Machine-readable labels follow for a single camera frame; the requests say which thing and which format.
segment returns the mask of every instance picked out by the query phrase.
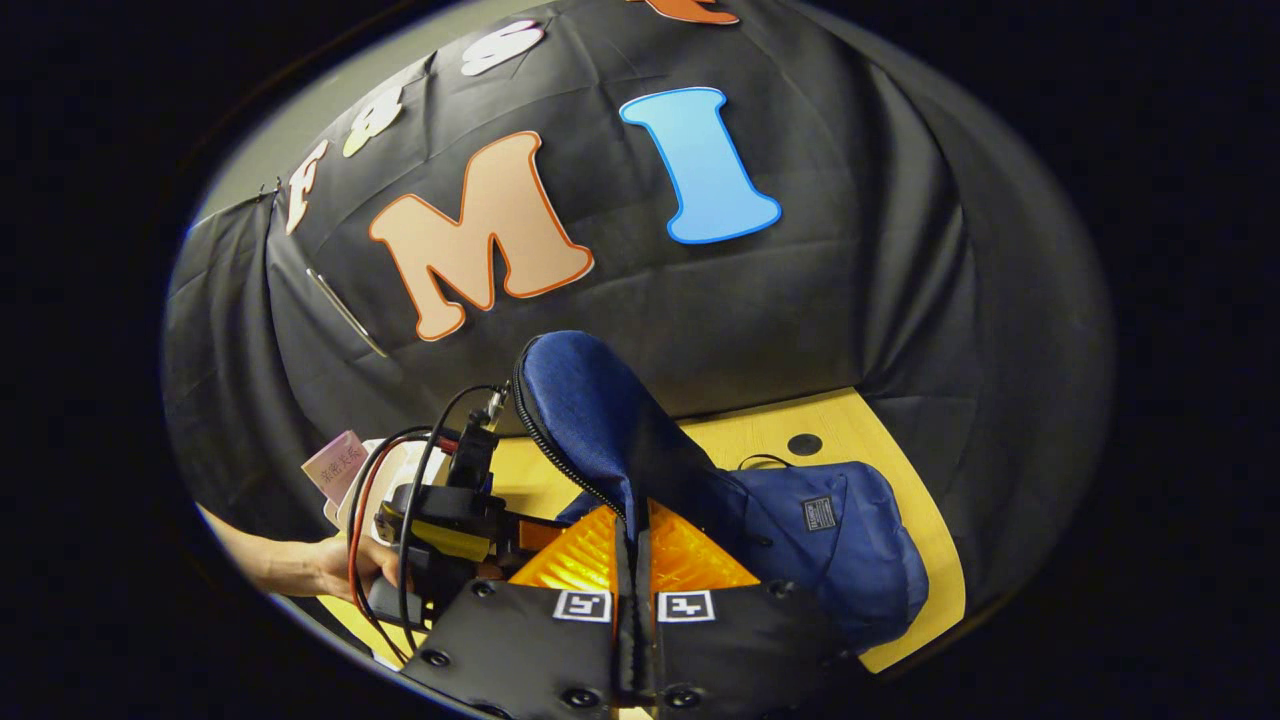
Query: pink paper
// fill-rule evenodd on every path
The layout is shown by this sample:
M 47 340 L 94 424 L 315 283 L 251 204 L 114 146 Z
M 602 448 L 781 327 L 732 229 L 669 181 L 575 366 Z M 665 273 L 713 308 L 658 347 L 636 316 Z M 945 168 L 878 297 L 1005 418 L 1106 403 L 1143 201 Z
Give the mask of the pink paper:
M 303 462 L 302 471 L 334 505 L 342 505 L 366 457 L 369 452 L 360 445 L 360 438 L 347 430 Z

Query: black hole on table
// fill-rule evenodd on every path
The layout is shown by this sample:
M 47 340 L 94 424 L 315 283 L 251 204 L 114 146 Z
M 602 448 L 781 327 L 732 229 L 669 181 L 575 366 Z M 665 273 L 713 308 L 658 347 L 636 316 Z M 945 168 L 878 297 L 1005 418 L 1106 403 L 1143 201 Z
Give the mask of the black hole on table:
M 810 433 L 800 433 L 787 441 L 787 450 L 792 455 L 814 455 L 822 450 L 822 438 Z

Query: black fabric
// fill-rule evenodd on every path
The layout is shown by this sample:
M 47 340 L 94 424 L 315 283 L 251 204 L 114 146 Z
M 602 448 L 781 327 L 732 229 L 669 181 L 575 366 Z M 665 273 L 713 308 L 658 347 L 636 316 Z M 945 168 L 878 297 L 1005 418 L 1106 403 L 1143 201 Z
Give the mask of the black fabric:
M 530 337 L 579 329 L 676 418 L 858 387 L 955 536 L 970 610 L 1024 582 L 1069 521 L 1107 423 L 1112 329 L 1085 233 L 1016 136 L 937 73 L 813 9 L 737 0 L 733 12 L 741 23 L 716 28 L 643 3 L 517 13 L 370 91 L 403 85 L 404 108 L 353 158 L 340 149 L 360 104 L 335 120 L 292 236 L 288 188 L 274 214 L 256 205 L 257 224 L 237 209 L 214 218 L 220 245 L 255 250 L 170 301 L 197 320 L 172 324 L 166 347 L 216 357 L 166 391 L 197 498 L 225 498 L 262 534 L 320 532 L 321 498 L 297 468 L 324 442 L 429 420 L 460 387 L 507 377 Z M 471 42 L 520 18 L 547 37 L 481 76 L 458 72 Z M 724 124 L 755 186 L 782 205 L 777 224 L 709 246 L 667 236 L 671 181 L 646 131 L 617 110 L 687 86 L 728 97 Z M 445 288 L 466 324 L 419 340 L 370 220 L 406 192 L 457 218 L 471 155 L 530 129 L 547 195 L 595 268 L 517 300 L 499 255 L 494 307 Z M 211 259 L 201 233 L 175 288 Z

